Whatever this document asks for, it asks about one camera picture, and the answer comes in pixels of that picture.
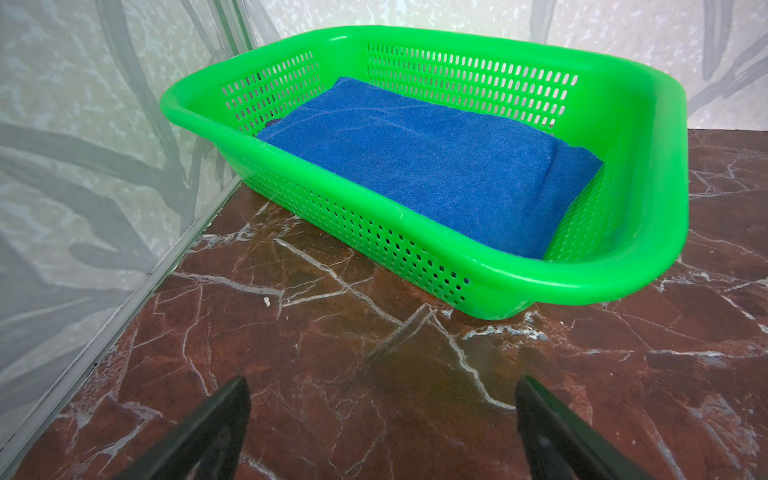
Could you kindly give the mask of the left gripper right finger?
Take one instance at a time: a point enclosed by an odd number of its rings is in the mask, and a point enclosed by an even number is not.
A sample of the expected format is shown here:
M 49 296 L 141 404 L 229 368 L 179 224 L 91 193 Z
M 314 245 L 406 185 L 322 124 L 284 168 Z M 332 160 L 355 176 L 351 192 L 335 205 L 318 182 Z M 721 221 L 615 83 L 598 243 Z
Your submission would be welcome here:
M 534 479 L 648 479 L 628 459 L 531 376 L 515 388 L 520 434 Z

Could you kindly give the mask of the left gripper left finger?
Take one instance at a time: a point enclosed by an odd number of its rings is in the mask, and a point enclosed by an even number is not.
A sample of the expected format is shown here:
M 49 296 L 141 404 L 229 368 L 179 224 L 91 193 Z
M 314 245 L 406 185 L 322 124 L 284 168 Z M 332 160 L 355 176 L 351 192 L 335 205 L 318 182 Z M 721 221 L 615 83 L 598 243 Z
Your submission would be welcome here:
M 247 381 L 236 376 L 115 477 L 232 479 L 250 411 Z

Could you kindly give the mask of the blue towel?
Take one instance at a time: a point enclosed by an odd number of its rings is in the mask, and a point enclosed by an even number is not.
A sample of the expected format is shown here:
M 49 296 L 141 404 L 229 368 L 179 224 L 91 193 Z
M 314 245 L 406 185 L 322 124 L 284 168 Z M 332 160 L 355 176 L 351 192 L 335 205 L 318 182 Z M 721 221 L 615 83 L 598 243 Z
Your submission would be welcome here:
M 540 259 L 602 168 L 521 122 L 339 79 L 260 139 L 488 247 Z

